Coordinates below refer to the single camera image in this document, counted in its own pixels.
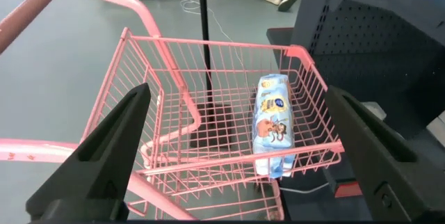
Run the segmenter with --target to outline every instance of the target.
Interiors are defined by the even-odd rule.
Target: black pole
[[[202,39],[203,40],[209,40],[209,17],[207,15],[207,0],[200,0],[200,10],[201,10],[201,27],[202,27]],[[206,69],[211,69],[210,64],[210,48],[209,45],[205,44],[203,46],[203,52],[204,52],[204,62],[206,63]],[[213,106],[213,93],[212,93],[212,87],[211,87],[211,73],[207,72],[206,75],[206,84],[207,84],[207,108],[209,109],[207,111],[207,123],[215,122],[215,112],[214,112],[214,106]]]

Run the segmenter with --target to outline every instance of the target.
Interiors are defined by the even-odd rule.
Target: cart handle
[[[37,17],[52,0],[25,0],[0,22],[0,54]],[[152,37],[161,37],[152,14],[139,0],[104,0],[134,10]]]

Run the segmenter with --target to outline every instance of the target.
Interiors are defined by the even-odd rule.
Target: white cable on floor
[[[293,193],[304,193],[304,194],[306,194],[306,193],[313,193],[313,192],[315,192],[317,190],[320,190],[320,189],[324,188],[327,185],[329,185],[329,182],[326,182],[323,185],[317,186],[316,188],[313,188],[313,189],[310,189],[310,190],[286,189],[286,188],[282,188],[282,187],[280,187],[280,190],[293,192]]]
[[[182,1],[180,1],[179,3],[181,4],[181,8],[182,8],[182,10],[183,10],[184,12],[186,12],[186,13],[191,13],[191,14],[194,14],[194,15],[201,15],[201,12],[199,12],[199,11],[198,11],[198,12],[195,12],[197,9],[200,9],[200,2],[199,2],[199,0],[182,0]],[[207,10],[211,13],[213,19],[215,20],[216,24],[217,24],[218,27],[220,28],[221,33],[222,33],[228,40],[230,40],[231,42],[234,43],[234,41],[233,41],[233,40],[232,40],[232,39],[231,39],[231,38],[224,32],[223,27],[221,26],[220,22],[216,19],[215,12],[214,12],[212,9],[210,9],[210,8],[207,8]],[[241,65],[243,66],[243,68],[244,68],[243,61],[242,61],[241,58],[239,57],[239,55],[238,55],[238,51],[237,51],[236,49],[235,49],[235,54],[236,54],[236,57],[238,58],[240,64],[241,64]]]

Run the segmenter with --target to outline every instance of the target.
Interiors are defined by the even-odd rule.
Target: shopping cart
[[[1,21],[0,53],[50,1],[26,0]],[[255,161],[294,154],[293,166],[284,168],[290,176],[340,162],[344,150],[323,99],[327,86],[304,48],[162,38],[139,0],[105,1],[136,11],[150,37],[124,29],[81,141],[130,89],[148,83],[152,99],[128,185],[132,212],[155,219],[280,220],[277,180],[258,175]],[[210,70],[203,45],[210,48]],[[291,81],[295,147],[253,154],[252,105],[259,77],[270,73]],[[3,138],[0,159],[61,163],[76,147]]]

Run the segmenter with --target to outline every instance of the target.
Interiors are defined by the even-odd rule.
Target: diaper package
[[[294,147],[292,105],[289,78],[283,74],[269,74],[260,78],[253,114],[253,153],[261,154]],[[257,159],[259,175],[270,178],[290,176],[295,155]]]

